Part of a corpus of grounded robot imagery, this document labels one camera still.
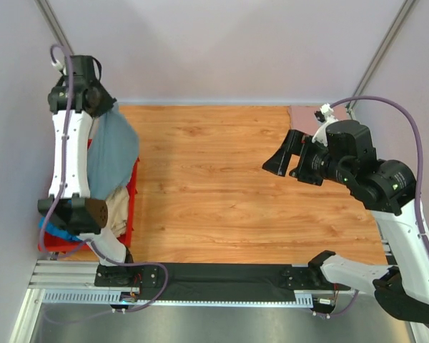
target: bright blue cloth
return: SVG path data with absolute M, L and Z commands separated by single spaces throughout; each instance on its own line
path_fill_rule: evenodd
M 137 133 L 119 113 L 119 106 L 115 103 L 99 118 L 97 132 L 87 150 L 87 180 L 91 198 L 105 200 L 117 187 L 129 183 L 138 158 L 138 148 Z M 48 223 L 46 231 L 67 241 L 79 241 L 51 223 Z

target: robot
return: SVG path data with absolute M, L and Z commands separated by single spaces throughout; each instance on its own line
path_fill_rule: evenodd
M 105 201 L 90 197 L 87 182 L 89 130 L 93 120 L 110 110 L 116 100 L 100 83 L 102 68 L 94 57 L 69 58 L 65 62 L 71 64 L 72 75 L 53 60 L 62 74 L 48 96 L 56 132 L 55 165 L 48 197 L 38 201 L 38 210 L 58 228 L 85 241 L 99 257 L 96 286 L 127 287 L 135 275 L 127 266 L 133 262 L 132 255 L 105 227 Z M 73 101 L 67 123 L 70 90 L 66 85 L 70 77 Z M 370 130 L 359 122 L 338 121 L 327 104 L 315 116 L 321 124 L 315 135 L 289 130 L 282 146 L 262 168 L 284 177 L 295 155 L 299 162 L 290 176 L 299 182 L 320 186 L 330 180 L 344 184 L 350 195 L 371 211 L 390 242 L 397 265 L 371 266 L 325 251 L 312 259 L 308 268 L 317 280 L 370 294 L 396 319 L 429 324 L 429 232 L 424 219 L 418 222 L 422 213 L 416 216 L 421 204 L 412 171 L 400 161 L 378 159 Z M 166 274 L 162 291 L 167 278 Z

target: cloth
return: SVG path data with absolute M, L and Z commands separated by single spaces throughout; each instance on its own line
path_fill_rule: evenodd
M 112 223 L 115 230 L 113 233 L 118 237 L 126 229 L 129 194 L 124 186 L 129 183 L 132 169 L 138 158 L 139 138 L 119 112 L 118 103 L 115 103 L 112 109 L 97 119 L 97 122 L 97 128 L 92 130 L 95 132 L 91 132 L 94 137 L 87 150 L 87 181 L 91 198 L 106 201 L 107 197 L 112 197 L 110 205 L 107 203 L 108 216 L 110 217 L 110 207 L 114 207 L 112 209 L 114 218 Z M 75 236 L 51 223 L 48 223 L 46 231 L 67 241 L 79 241 Z
M 117 187 L 126 186 L 138 157 L 137 133 L 119 106 L 99 118 L 99 126 L 87 151 L 87 179 L 91 198 L 106 199 Z
M 129 215 L 129 192 L 125 187 L 116 188 L 105 200 L 108 207 L 107 227 L 116 237 L 125 234 Z

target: gray floor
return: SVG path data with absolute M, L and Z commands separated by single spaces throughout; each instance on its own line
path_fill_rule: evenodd
M 340 306 L 349 296 L 340 296 Z M 101 305 L 51 305 L 48 316 L 61 322 L 108 309 Z M 154 306 L 133 314 L 108 314 L 82 324 L 37 323 L 32 342 L 146 343 L 406 343 L 410 328 L 389 317 L 375 300 L 359 297 L 345 316 L 313 317 L 305 309 Z

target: wooden tabletop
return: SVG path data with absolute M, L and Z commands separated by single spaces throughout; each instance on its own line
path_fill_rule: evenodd
M 140 137 L 135 261 L 302 264 L 329 249 L 385 264 L 373 218 L 344 186 L 317 187 L 261 169 L 289 128 L 286 107 L 121 111 Z

